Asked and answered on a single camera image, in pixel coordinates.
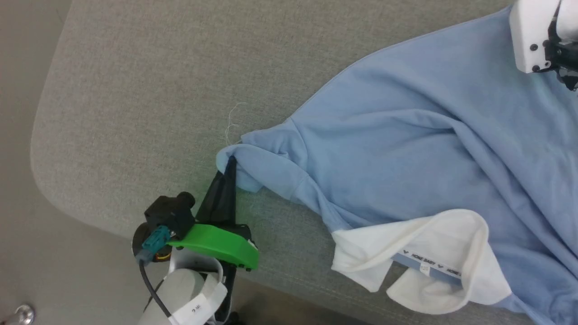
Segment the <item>grey fabric sofa cushion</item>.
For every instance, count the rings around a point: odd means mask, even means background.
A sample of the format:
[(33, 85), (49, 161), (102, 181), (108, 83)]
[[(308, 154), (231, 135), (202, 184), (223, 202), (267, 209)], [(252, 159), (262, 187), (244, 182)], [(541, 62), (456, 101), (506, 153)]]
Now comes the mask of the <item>grey fabric sofa cushion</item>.
[[(31, 161), (64, 213), (131, 237), (160, 195), (204, 197), (230, 140), (275, 127), (379, 50), (510, 9), (513, 0), (74, 0), (35, 118)], [(247, 277), (376, 324), (428, 321), (330, 269), (320, 214), (240, 190), (261, 265)]]

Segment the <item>loose white thread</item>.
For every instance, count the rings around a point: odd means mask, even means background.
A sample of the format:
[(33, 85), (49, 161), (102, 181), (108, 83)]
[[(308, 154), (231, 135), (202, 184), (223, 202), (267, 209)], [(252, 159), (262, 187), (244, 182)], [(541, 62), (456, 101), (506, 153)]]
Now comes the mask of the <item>loose white thread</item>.
[(240, 138), (238, 138), (236, 141), (231, 141), (229, 134), (230, 134), (231, 128), (239, 127), (239, 125), (237, 123), (233, 123), (234, 111), (237, 110), (238, 107), (241, 107), (244, 105), (247, 105), (247, 102), (236, 103), (235, 106), (229, 111), (229, 113), (227, 115), (227, 127), (224, 130), (224, 139), (225, 139), (225, 144), (227, 146), (240, 144), (242, 142), (242, 140)]

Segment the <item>shiny metal knob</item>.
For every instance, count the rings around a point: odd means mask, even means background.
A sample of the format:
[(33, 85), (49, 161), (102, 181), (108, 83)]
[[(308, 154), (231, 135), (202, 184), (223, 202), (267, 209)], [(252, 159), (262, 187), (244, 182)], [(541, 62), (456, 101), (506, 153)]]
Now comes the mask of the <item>shiny metal knob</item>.
[(32, 325), (36, 318), (35, 309), (29, 304), (22, 304), (14, 311), (15, 325)]

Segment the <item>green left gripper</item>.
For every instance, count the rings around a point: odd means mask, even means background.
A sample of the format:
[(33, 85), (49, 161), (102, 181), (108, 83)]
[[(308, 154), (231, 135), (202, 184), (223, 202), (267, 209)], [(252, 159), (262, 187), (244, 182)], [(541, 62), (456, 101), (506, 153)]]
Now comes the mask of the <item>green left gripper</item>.
[[(224, 172), (218, 171), (205, 194), (195, 224), (183, 239), (172, 239), (169, 246), (182, 247), (195, 253), (255, 270), (260, 261), (259, 250), (250, 228), (236, 224), (237, 159), (230, 156)], [(215, 225), (235, 225), (217, 227)]]

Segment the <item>light blue white-collared garment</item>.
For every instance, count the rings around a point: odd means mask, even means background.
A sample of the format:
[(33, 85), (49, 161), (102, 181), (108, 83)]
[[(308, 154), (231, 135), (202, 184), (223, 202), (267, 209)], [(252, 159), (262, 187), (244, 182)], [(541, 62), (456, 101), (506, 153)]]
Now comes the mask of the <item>light blue white-collared garment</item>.
[(415, 312), (578, 325), (578, 93), (514, 64), (509, 9), (355, 62), (223, 148), (237, 185), (320, 214), (332, 269)]

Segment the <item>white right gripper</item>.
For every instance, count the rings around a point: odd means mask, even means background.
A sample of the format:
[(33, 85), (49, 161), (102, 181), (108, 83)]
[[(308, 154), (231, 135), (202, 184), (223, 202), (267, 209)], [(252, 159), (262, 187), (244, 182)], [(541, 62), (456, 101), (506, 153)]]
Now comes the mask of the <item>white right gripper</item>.
[(578, 0), (516, 0), (509, 24), (520, 71), (554, 71), (578, 91)]

